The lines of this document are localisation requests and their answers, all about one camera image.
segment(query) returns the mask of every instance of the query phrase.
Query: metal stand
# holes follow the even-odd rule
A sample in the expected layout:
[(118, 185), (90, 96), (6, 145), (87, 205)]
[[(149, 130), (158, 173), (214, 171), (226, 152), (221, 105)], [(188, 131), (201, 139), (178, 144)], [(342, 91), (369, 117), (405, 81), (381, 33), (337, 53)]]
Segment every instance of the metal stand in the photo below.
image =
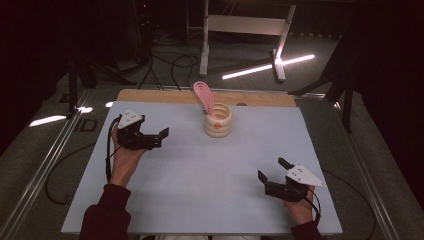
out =
[(281, 64), (281, 52), (284, 47), (290, 24), (296, 6), (291, 5), (286, 19), (254, 18), (240, 16), (209, 15), (209, 0), (205, 0), (205, 14), (203, 20), (203, 49), (200, 59), (199, 75), (205, 77), (208, 71), (209, 44), (208, 32), (237, 32), (280, 36), (278, 48), (274, 49), (274, 66), (278, 81), (285, 81), (284, 68)]
[(75, 70), (75, 59), (73, 57), (69, 57), (69, 76), (68, 76), (68, 84), (69, 84), (69, 111), (67, 119), (71, 119), (77, 110), (77, 73)]

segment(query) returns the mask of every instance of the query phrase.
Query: white cup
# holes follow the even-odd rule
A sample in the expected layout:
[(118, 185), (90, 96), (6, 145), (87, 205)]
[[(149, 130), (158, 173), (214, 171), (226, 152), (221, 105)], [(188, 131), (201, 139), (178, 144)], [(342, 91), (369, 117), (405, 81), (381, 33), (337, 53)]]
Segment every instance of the white cup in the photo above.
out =
[(204, 129), (206, 134), (214, 138), (227, 136), (232, 128), (233, 112), (231, 108), (223, 103), (215, 103), (213, 112), (218, 119), (206, 114)]

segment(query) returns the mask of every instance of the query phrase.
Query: red sleeve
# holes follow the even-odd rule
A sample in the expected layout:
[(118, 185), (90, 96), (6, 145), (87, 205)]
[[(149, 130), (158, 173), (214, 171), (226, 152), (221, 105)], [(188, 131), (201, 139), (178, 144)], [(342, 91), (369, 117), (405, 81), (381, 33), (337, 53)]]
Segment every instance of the red sleeve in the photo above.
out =
[(125, 208), (130, 195), (124, 187), (106, 184), (99, 203), (85, 211), (79, 239), (128, 239), (131, 216)]
[(291, 230), (295, 240), (322, 240), (321, 233), (314, 221), (292, 227)]

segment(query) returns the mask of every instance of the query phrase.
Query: pink handle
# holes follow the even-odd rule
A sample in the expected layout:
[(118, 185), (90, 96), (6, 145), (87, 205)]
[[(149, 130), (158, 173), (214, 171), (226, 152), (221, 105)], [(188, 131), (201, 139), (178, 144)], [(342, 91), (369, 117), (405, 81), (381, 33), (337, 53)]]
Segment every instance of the pink handle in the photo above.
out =
[(215, 99), (214, 99), (214, 96), (213, 96), (209, 86), (202, 81), (197, 81), (197, 82), (194, 83), (193, 88), (194, 88), (194, 92), (196, 93), (197, 97), (202, 102), (203, 107), (205, 108), (206, 112), (211, 117), (218, 119), (215, 116), (215, 113), (213, 112), (213, 107), (215, 105)]

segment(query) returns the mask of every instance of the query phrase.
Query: human hand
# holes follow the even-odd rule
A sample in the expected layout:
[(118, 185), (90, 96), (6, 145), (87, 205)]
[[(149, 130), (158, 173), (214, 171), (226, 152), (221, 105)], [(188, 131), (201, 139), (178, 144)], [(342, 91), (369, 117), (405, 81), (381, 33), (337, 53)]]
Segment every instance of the human hand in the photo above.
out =
[[(310, 191), (308, 191), (308, 194), (306, 196), (311, 202), (313, 202), (314, 189), (314, 186), (309, 186)], [(287, 207), (293, 221), (297, 225), (311, 222), (313, 220), (312, 206), (308, 202), (306, 202), (305, 199), (302, 199), (299, 202), (284, 201), (284, 206)]]
[(112, 130), (112, 140), (115, 149), (112, 176), (109, 183), (126, 187), (147, 149), (129, 150), (118, 144), (118, 125)]

